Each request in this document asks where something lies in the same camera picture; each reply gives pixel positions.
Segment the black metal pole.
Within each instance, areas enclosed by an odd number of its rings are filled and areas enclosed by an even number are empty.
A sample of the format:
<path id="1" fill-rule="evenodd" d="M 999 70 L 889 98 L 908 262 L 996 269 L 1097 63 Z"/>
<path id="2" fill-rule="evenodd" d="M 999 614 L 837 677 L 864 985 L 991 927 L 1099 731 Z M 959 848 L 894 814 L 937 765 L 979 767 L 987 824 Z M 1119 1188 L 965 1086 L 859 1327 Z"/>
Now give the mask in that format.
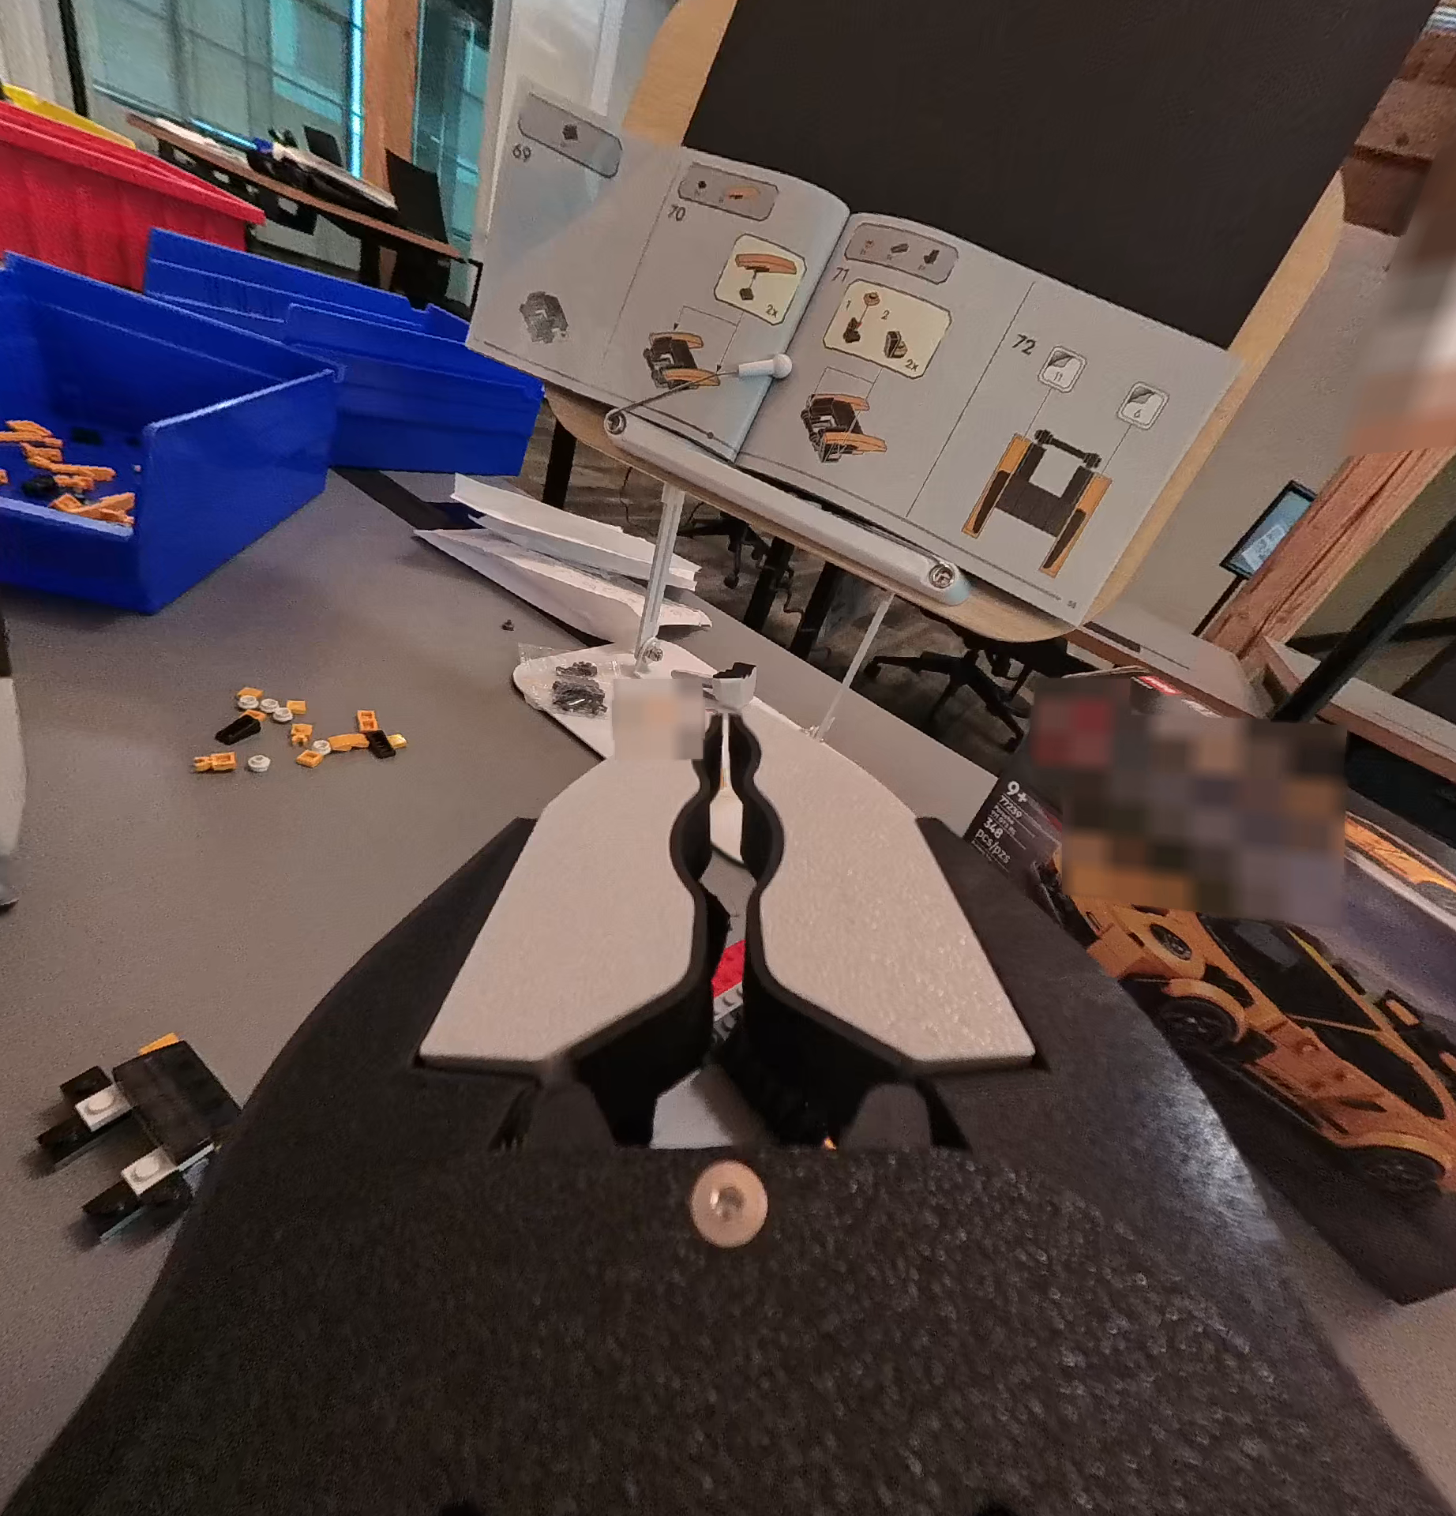
<path id="1" fill-rule="evenodd" d="M 1415 559 L 1456 518 L 1456 457 L 1424 487 L 1366 555 L 1307 616 L 1287 635 L 1287 646 L 1312 658 L 1322 658 L 1361 621 Z M 1403 619 L 1395 635 L 1373 652 L 1356 677 L 1381 692 L 1398 692 L 1424 665 L 1444 650 L 1456 628 L 1419 635 L 1419 628 L 1437 621 L 1456 623 L 1456 567 Z"/>

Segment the white page holder clip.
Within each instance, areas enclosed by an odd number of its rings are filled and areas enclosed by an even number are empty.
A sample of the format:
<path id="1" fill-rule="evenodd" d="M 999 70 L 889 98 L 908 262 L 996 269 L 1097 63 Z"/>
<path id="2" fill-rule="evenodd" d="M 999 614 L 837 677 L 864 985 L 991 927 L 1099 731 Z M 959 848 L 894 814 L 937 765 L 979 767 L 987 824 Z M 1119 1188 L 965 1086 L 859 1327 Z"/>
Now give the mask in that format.
<path id="1" fill-rule="evenodd" d="M 605 435 L 622 438 L 653 425 L 727 462 L 737 457 L 769 388 L 793 374 L 786 354 L 707 369 L 698 345 L 681 333 L 658 333 L 642 357 L 651 388 L 639 401 L 605 411 Z"/>

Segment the wooden diagonal brace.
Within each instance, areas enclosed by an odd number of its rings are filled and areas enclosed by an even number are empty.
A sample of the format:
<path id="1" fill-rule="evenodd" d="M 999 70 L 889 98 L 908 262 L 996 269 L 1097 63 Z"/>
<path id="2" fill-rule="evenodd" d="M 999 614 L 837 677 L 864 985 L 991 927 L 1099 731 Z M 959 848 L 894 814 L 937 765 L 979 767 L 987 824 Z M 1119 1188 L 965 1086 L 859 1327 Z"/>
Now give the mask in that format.
<path id="1" fill-rule="evenodd" d="M 1456 445 L 1348 459 L 1204 638 L 1241 662 L 1295 635 L 1456 457 Z"/>

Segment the red plastic bin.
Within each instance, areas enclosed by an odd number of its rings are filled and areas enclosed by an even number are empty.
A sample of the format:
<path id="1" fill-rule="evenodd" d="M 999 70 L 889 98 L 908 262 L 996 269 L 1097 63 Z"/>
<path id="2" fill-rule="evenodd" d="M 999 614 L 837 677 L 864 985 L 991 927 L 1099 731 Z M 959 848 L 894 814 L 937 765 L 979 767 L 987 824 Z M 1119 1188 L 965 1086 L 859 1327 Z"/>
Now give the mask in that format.
<path id="1" fill-rule="evenodd" d="M 0 102 L 0 261 L 144 288 L 154 229 L 245 251 L 264 213 L 135 147 Z"/>

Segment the grey background desk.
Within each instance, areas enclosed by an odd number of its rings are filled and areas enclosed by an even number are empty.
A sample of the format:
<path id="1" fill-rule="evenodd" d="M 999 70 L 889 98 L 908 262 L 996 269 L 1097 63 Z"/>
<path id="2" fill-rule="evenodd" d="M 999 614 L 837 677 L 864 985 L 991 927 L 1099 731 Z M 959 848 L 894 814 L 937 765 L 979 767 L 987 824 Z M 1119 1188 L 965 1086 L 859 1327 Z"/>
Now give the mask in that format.
<path id="1" fill-rule="evenodd" d="M 1268 704 L 1229 652 L 1155 616 L 1130 618 L 1128 628 L 1092 621 L 1069 630 L 1065 643 L 1116 668 L 1157 677 L 1179 694 L 1226 716 L 1265 716 Z"/>
<path id="2" fill-rule="evenodd" d="M 1268 689 L 1278 696 L 1295 694 L 1319 663 L 1316 657 L 1268 636 L 1260 636 L 1253 648 Z M 1349 679 L 1316 716 L 1456 787 L 1456 723 L 1420 711 L 1358 677 Z"/>

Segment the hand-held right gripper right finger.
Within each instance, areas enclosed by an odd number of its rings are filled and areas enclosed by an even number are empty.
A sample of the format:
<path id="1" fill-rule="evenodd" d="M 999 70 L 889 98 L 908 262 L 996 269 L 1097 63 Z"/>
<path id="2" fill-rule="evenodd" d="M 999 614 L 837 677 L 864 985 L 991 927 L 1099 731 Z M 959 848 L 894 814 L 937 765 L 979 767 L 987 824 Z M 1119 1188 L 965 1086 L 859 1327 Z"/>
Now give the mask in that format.
<path id="1" fill-rule="evenodd" d="M 766 1127 L 837 1144 L 871 1090 L 932 1102 L 945 1078 L 1033 1064 L 916 812 L 773 714 L 734 718 L 727 750 L 754 880 L 727 1071 Z"/>

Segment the yellow plastic bin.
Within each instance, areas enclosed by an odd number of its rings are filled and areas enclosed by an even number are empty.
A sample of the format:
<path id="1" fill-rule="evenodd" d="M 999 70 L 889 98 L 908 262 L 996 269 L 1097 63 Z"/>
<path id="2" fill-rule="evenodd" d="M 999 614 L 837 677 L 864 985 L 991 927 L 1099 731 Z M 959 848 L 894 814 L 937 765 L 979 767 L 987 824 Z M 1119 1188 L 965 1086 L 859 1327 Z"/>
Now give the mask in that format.
<path id="1" fill-rule="evenodd" d="M 47 122 L 61 124 L 62 127 L 86 134 L 91 139 L 101 139 L 105 142 L 137 149 L 137 144 L 132 139 L 112 130 L 110 127 L 96 124 L 96 122 L 83 117 L 79 112 L 62 107 L 62 105 L 56 103 L 54 100 L 37 95 L 27 88 L 22 88 L 22 86 L 17 86 L 12 83 L 2 83 L 2 93 L 7 102 L 17 105 L 18 108 L 22 108 L 27 114 L 37 115 Z"/>

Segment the lego set box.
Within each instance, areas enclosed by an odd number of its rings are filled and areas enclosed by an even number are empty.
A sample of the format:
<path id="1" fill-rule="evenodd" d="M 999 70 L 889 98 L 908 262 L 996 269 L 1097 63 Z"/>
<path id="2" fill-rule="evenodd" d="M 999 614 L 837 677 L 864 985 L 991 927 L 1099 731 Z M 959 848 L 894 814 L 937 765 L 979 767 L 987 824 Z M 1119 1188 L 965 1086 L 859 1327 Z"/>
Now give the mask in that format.
<path id="1" fill-rule="evenodd" d="M 1248 1164 L 1395 1303 L 1456 1289 L 1456 866 L 1321 723 L 1043 679 L 965 841 L 1175 1049 Z"/>

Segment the wall screen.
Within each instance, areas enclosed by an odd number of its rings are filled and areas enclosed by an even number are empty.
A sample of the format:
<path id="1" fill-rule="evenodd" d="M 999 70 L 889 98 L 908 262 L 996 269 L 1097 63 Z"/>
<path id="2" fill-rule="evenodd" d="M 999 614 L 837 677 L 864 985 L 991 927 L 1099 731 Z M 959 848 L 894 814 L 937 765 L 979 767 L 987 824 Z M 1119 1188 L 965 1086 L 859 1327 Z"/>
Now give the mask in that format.
<path id="1" fill-rule="evenodd" d="M 1221 570 L 1233 579 L 1253 579 L 1282 542 L 1287 540 L 1287 535 L 1300 523 L 1314 501 L 1314 489 L 1295 481 L 1287 482 L 1219 560 Z"/>

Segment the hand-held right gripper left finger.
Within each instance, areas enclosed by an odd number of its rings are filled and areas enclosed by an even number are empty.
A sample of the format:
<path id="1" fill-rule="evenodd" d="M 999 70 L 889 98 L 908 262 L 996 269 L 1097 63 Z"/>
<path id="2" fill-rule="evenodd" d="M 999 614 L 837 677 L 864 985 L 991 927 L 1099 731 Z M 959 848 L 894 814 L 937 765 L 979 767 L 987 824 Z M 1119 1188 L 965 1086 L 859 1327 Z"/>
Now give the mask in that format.
<path id="1" fill-rule="evenodd" d="M 622 1147 L 712 1042 L 727 914 L 703 888 L 717 782 L 614 755 L 534 819 L 419 1042 L 434 1071 L 578 1086 Z"/>

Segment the blue plastic bin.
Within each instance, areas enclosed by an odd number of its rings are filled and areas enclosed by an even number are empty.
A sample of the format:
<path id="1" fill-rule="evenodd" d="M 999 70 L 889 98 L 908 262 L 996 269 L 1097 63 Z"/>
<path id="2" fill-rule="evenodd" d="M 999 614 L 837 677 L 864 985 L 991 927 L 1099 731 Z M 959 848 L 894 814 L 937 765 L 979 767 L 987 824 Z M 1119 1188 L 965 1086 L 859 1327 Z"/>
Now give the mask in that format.
<path id="1" fill-rule="evenodd" d="M 46 427 L 69 467 L 108 469 L 88 504 L 27 496 L 0 445 L 0 584 L 157 613 L 325 487 L 336 369 L 211 317 L 20 256 L 0 267 L 0 430 Z"/>
<path id="2" fill-rule="evenodd" d="M 294 308 L 463 344 L 468 323 L 438 306 L 177 232 L 152 229 L 144 293 L 282 344 Z"/>
<path id="3" fill-rule="evenodd" d="M 340 372 L 330 465 L 511 477 L 538 425 L 538 379 L 450 335 L 289 303 L 284 344 Z"/>

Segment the black and orange lego assembly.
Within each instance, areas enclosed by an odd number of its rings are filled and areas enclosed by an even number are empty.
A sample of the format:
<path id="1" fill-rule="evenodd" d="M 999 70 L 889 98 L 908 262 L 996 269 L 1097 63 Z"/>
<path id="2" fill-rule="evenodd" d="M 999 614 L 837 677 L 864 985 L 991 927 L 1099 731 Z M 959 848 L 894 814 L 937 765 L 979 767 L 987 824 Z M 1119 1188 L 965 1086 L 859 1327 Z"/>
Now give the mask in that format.
<path id="1" fill-rule="evenodd" d="M 37 1157 L 47 1171 L 93 1151 L 120 1161 L 84 1201 L 78 1229 L 83 1242 L 106 1244 L 177 1222 L 240 1112 L 191 1042 L 166 1036 L 64 1081 L 56 1124 L 35 1137 Z"/>

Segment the heap of orange lego plates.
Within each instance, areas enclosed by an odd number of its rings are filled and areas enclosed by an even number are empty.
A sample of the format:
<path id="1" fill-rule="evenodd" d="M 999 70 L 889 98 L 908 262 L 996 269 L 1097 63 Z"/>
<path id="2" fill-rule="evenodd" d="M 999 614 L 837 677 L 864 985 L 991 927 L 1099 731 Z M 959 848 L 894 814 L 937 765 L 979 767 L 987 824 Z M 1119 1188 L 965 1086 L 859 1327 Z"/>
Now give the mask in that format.
<path id="1" fill-rule="evenodd" d="M 0 425 L 0 506 L 120 530 L 135 525 L 142 465 L 110 464 L 100 432 L 35 420 Z"/>

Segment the lego instruction booklet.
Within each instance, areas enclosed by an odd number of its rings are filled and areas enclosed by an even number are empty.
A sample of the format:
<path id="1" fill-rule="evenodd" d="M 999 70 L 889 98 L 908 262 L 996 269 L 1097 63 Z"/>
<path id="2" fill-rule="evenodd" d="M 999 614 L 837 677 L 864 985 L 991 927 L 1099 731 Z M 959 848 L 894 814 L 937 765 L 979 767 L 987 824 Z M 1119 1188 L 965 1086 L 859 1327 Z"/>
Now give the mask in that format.
<path id="1" fill-rule="evenodd" d="M 732 124 L 737 161 L 526 85 L 470 345 L 607 410 L 649 391 L 658 333 L 707 369 L 786 354 L 737 457 L 697 449 L 913 548 L 944 599 L 982 582 L 1077 624 L 1238 362 L 898 213 L 893 130 L 769 132 Z"/>

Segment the white paper bags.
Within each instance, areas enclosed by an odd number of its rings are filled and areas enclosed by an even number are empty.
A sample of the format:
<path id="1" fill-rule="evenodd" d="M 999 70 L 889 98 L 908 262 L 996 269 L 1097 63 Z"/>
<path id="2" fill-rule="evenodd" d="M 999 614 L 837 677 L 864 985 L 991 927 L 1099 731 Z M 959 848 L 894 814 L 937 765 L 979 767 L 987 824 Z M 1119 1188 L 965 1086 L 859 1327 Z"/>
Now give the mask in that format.
<path id="1" fill-rule="evenodd" d="M 414 538 L 600 643 L 634 646 L 656 547 L 615 525 L 458 474 L 458 523 Z"/>

